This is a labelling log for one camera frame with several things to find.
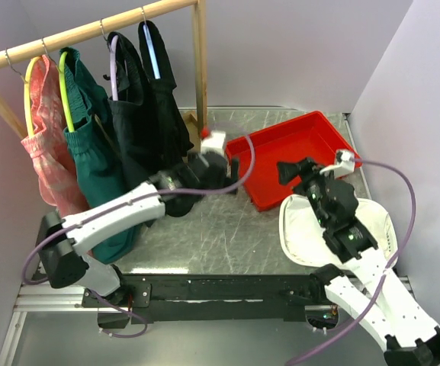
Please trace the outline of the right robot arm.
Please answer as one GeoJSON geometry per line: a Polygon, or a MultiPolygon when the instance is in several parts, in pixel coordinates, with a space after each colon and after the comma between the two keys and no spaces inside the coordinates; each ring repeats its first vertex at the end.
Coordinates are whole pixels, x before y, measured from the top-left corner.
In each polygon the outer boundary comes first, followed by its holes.
{"type": "Polygon", "coordinates": [[[393,271],[403,244],[388,213],[357,198],[344,180],[356,163],[341,150],[332,165],[310,158],[277,164],[279,182],[293,185],[279,213],[281,247],[292,262],[313,269],[305,295],[352,318],[339,337],[362,326],[388,365],[439,365],[440,325],[393,271]]]}

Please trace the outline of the wooden clothes rack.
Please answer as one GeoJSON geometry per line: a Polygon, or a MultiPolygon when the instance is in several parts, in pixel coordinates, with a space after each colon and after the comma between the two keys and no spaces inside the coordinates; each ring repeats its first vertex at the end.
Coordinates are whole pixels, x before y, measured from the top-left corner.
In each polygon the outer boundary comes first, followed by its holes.
{"type": "MultiPolygon", "coordinates": [[[[157,1],[40,40],[11,47],[0,51],[0,69],[11,68],[16,63],[41,56],[46,50],[59,50],[112,31],[118,31],[141,20],[149,20],[187,7],[192,7],[196,110],[198,129],[201,130],[207,124],[207,32],[204,1],[157,1]]],[[[27,129],[23,122],[1,94],[0,117],[18,138],[22,139],[27,136],[27,129]]]]}

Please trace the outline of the dark green shorts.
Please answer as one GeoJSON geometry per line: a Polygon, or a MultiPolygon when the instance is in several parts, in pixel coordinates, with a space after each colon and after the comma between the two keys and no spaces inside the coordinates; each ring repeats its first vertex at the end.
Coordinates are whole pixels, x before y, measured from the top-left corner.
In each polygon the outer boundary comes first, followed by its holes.
{"type": "MultiPolygon", "coordinates": [[[[108,43],[115,34],[108,36],[108,43]]],[[[151,101],[147,94],[148,79],[134,45],[120,34],[127,74],[130,81],[125,101],[109,98],[114,132],[117,138],[124,178],[129,190],[134,189],[153,173],[157,155],[151,146],[149,124],[152,122],[151,101]]]]}

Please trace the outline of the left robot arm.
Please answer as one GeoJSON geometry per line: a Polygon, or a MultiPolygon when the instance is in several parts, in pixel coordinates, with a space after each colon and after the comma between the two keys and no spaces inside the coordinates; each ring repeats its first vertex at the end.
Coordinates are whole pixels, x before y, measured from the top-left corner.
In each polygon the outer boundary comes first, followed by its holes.
{"type": "Polygon", "coordinates": [[[189,162],[157,172],[132,191],[86,212],[61,218],[47,215],[40,225],[39,252],[54,289],[80,285],[110,306],[121,305],[127,287],[119,269],[89,255],[97,245],[164,216],[182,217],[203,196],[235,191],[239,160],[217,152],[195,153],[189,162]]]}

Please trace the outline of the pink patterned shorts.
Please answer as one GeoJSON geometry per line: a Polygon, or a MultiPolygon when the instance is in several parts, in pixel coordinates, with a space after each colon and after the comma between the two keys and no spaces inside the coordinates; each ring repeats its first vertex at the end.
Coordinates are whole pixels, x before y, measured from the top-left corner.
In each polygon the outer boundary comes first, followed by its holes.
{"type": "Polygon", "coordinates": [[[37,174],[40,196],[62,216],[77,214],[104,203],[101,190],[83,194],[76,167],[64,137],[66,120],[59,90],[57,66],[48,56],[41,56],[31,76],[31,113],[34,135],[21,144],[37,174]]]}

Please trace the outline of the lilac hanger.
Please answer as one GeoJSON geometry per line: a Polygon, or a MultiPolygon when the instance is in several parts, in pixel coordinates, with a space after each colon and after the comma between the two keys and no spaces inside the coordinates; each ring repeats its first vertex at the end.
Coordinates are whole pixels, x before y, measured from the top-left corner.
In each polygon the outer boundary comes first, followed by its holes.
{"type": "Polygon", "coordinates": [[[115,34],[109,42],[111,98],[113,101],[125,101],[128,97],[130,81],[127,74],[127,62],[120,34],[115,34]]]}

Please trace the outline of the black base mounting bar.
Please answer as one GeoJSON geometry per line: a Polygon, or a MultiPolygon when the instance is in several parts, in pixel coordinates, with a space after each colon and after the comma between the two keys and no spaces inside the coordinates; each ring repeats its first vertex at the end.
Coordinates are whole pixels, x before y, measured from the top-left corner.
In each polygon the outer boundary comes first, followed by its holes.
{"type": "Polygon", "coordinates": [[[126,274],[106,296],[148,323],[165,321],[336,318],[308,274],[126,274]]]}

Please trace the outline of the light blue hanger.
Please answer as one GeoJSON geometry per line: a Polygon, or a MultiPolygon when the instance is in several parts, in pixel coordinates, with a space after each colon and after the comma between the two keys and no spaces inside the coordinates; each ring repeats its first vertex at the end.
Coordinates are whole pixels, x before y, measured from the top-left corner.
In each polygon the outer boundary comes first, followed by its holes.
{"type": "Polygon", "coordinates": [[[148,28],[148,22],[146,19],[146,12],[144,11],[143,7],[140,8],[140,11],[141,11],[141,15],[143,17],[143,33],[144,33],[144,37],[145,37],[145,41],[146,41],[146,47],[148,49],[151,67],[153,70],[153,77],[154,77],[154,79],[160,79],[161,75],[160,75],[160,71],[159,71],[159,65],[158,65],[157,58],[156,58],[156,52],[155,52],[155,49],[153,46],[153,40],[151,38],[151,34],[150,34],[149,28],[148,28]]]}

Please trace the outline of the black shorts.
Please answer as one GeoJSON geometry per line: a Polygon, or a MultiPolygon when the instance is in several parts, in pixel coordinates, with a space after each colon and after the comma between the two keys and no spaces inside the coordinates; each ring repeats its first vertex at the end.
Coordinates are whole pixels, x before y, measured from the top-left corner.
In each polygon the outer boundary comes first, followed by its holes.
{"type": "Polygon", "coordinates": [[[149,79],[149,84],[155,98],[156,115],[159,123],[159,136],[162,144],[162,158],[167,169],[173,169],[183,162],[188,151],[194,147],[190,141],[189,132],[173,95],[177,87],[173,75],[169,55],[157,26],[147,20],[149,32],[153,40],[156,58],[161,78],[154,79],[148,49],[143,33],[143,22],[138,27],[140,54],[143,70],[149,79]]]}

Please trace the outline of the lime green hanger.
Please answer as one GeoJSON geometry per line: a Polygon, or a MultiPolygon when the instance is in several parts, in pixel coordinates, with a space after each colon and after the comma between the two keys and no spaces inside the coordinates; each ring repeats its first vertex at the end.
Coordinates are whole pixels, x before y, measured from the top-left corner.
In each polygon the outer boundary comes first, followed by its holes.
{"type": "Polygon", "coordinates": [[[74,123],[72,119],[72,113],[69,107],[69,98],[66,90],[66,75],[65,75],[65,66],[66,66],[66,57],[67,52],[64,51],[59,58],[58,72],[59,72],[59,90],[61,94],[61,100],[63,104],[63,111],[66,120],[66,126],[70,133],[75,131],[74,123]]]}

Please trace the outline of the yellow hanger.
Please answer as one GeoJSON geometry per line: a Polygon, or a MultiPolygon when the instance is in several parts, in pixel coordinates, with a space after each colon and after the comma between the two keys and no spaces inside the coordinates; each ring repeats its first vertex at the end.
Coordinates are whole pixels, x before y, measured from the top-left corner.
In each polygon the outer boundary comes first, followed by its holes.
{"type": "Polygon", "coordinates": [[[24,117],[27,129],[27,135],[29,137],[34,135],[34,124],[31,113],[31,76],[35,64],[41,60],[40,56],[34,57],[28,63],[25,75],[24,75],[24,117]]]}

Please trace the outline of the aluminium rail frame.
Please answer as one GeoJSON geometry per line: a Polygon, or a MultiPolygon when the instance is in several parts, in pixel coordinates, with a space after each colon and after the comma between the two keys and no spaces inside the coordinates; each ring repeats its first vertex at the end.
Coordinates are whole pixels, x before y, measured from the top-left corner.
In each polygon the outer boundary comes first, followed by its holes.
{"type": "MultiPolygon", "coordinates": [[[[345,311],[351,319],[362,318],[361,326],[380,343],[384,351],[392,345],[391,337],[395,336],[398,326],[405,332],[416,330],[418,326],[429,330],[435,328],[434,321],[408,290],[407,282],[401,281],[393,272],[387,276],[379,294],[369,291],[366,284],[354,277],[343,275],[323,279],[317,274],[312,277],[321,294],[338,310],[345,311]]],[[[62,289],[53,289],[48,284],[24,285],[15,304],[0,354],[0,365],[12,363],[28,313],[78,310],[96,311],[100,317],[109,315],[112,319],[117,319],[126,311],[122,307],[100,302],[90,290],[76,284],[62,289]]]]}

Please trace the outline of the white perforated laundry basket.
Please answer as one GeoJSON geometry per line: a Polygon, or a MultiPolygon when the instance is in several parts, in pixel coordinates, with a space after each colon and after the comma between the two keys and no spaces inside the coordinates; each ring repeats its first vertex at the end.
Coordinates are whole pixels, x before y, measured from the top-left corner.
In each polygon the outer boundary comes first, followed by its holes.
{"type": "MultiPolygon", "coordinates": [[[[398,249],[398,242],[389,213],[379,203],[360,198],[355,214],[377,240],[385,259],[390,259],[398,249]]],[[[326,245],[323,228],[307,198],[298,194],[285,198],[278,223],[281,247],[292,262],[314,268],[327,264],[334,264],[343,271],[348,268],[326,245]]]]}

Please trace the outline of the red plastic tray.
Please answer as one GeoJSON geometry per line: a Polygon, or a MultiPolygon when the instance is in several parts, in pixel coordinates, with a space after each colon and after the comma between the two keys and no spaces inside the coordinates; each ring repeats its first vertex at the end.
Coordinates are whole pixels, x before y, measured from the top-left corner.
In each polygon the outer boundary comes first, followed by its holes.
{"type": "Polygon", "coordinates": [[[300,183],[296,177],[289,185],[278,182],[278,162],[298,162],[310,157],[322,165],[334,163],[336,151],[355,150],[320,111],[266,127],[251,133],[255,165],[243,187],[257,211],[267,211],[281,204],[292,188],[300,183]]]}

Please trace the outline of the teal green shorts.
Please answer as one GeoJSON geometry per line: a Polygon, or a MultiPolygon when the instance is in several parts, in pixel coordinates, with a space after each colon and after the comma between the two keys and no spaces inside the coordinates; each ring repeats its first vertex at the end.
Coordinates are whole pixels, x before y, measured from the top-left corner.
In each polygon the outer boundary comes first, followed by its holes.
{"type": "Polygon", "coordinates": [[[66,51],[66,90],[75,131],[65,125],[63,133],[74,160],[83,194],[101,190],[104,204],[127,193],[108,95],[80,59],[80,52],[66,51]]]}

